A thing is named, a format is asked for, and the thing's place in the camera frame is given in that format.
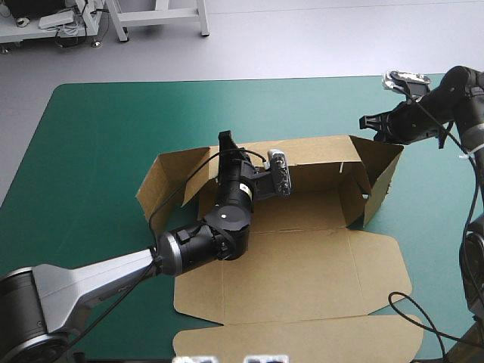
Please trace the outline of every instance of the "cardboard box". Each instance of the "cardboard box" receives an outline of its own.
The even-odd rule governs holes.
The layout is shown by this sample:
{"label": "cardboard box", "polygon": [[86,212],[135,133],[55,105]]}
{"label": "cardboard box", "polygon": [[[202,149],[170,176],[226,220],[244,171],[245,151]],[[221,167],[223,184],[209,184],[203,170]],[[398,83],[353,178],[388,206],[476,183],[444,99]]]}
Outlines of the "cardboard box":
{"label": "cardboard box", "polygon": [[[176,278],[176,311],[223,324],[177,334],[177,355],[216,355],[229,363],[249,354],[285,354],[294,363],[412,360],[419,328],[394,315],[367,316],[388,304],[391,291],[411,292],[399,245],[346,228],[378,210],[402,147],[352,136],[239,146],[261,154],[283,150],[293,194],[256,203],[242,257]],[[159,155],[137,196],[145,215],[217,151]],[[214,204],[217,172],[215,158],[185,188],[183,203],[198,195],[201,216]],[[157,231],[169,213],[157,216]]]}

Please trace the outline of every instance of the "white sticker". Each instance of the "white sticker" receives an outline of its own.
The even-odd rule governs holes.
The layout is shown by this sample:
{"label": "white sticker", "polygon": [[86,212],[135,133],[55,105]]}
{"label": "white sticker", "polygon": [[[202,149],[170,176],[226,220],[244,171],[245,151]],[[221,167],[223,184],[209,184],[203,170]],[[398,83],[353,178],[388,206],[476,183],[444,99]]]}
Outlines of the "white sticker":
{"label": "white sticker", "polygon": [[249,187],[247,187],[245,184],[243,183],[240,183],[239,185],[239,188],[242,190],[242,191],[245,191],[247,193],[247,195],[249,196],[250,200],[252,200],[252,191],[250,190]]}

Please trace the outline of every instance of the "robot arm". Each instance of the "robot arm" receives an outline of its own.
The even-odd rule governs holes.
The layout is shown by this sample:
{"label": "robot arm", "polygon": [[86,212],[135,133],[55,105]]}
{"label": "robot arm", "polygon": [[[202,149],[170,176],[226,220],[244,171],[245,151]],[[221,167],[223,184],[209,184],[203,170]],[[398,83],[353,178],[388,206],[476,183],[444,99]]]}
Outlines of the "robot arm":
{"label": "robot arm", "polygon": [[[430,137],[439,139],[442,148],[447,131],[455,124],[464,150],[474,158],[475,170],[484,201],[484,73],[454,67],[440,85],[430,91],[430,80],[420,74],[389,72],[383,85],[404,94],[406,101],[395,109],[360,119],[360,129],[377,131],[374,139],[393,144],[411,144]],[[459,262],[468,309],[476,323],[463,339],[483,345],[484,304],[484,215],[470,223],[461,244]],[[446,355],[452,363],[484,361],[484,349],[457,343]]]}
{"label": "robot arm", "polygon": [[484,123],[484,73],[466,67],[454,67],[440,85],[430,91],[428,77],[397,71],[383,78],[387,89],[407,95],[395,109],[360,119],[360,129],[377,131],[375,140],[393,144],[411,144],[430,137],[443,136],[439,127],[411,99],[420,103],[440,124],[455,122],[468,150],[476,141],[473,127]]}
{"label": "robot arm", "polygon": [[265,168],[219,135],[216,205],[200,221],[164,232],[154,248],[81,268],[22,268],[0,279],[0,363],[50,363],[65,353],[69,334],[83,332],[91,309],[158,274],[177,276],[247,249],[253,203],[291,192],[284,153],[268,152]]}

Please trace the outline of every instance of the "black motor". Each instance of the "black motor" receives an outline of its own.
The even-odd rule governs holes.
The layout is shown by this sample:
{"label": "black motor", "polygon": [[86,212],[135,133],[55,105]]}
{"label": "black motor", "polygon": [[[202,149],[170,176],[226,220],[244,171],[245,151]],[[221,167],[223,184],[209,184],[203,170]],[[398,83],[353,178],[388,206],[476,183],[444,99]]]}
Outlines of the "black motor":
{"label": "black motor", "polygon": [[67,347],[63,334],[48,334],[29,268],[0,280],[0,357],[8,363],[52,363]]}
{"label": "black motor", "polygon": [[263,167],[238,147],[230,131],[219,134],[219,188],[215,206],[199,221],[164,232],[157,240],[160,272],[178,276],[214,259],[238,259],[247,251],[253,203],[291,193],[284,152],[271,149]]}

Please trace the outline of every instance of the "gray floor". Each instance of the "gray floor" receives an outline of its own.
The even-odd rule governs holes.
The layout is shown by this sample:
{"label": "gray floor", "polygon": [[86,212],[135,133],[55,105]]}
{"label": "gray floor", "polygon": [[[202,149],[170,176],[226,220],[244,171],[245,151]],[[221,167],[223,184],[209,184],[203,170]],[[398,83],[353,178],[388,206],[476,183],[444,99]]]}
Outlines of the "gray floor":
{"label": "gray floor", "polygon": [[[124,2],[126,10],[133,7]],[[197,24],[182,24],[133,29],[131,41],[120,44],[111,27],[99,49],[62,50],[48,40],[0,56],[0,203],[52,91],[63,83],[361,76],[395,68],[442,73],[456,64],[484,70],[484,1],[206,3],[211,36],[205,39]],[[76,107],[82,105],[73,100],[72,112]]]}

